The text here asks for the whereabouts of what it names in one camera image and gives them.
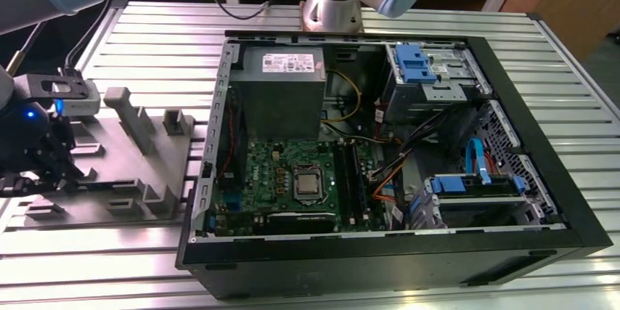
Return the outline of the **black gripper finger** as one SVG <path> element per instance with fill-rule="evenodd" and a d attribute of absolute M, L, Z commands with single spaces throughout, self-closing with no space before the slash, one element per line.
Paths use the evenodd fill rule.
<path fill-rule="evenodd" d="M 1 198 L 25 197 L 40 195 L 45 192 L 53 192 L 64 178 L 54 176 L 48 172 L 26 171 L 24 176 L 21 173 L 1 172 Z"/>
<path fill-rule="evenodd" d="M 54 179 L 54 188 L 68 192 L 77 191 L 86 174 L 76 167 L 65 146 L 53 144 L 48 157 L 52 162 L 49 171 Z"/>

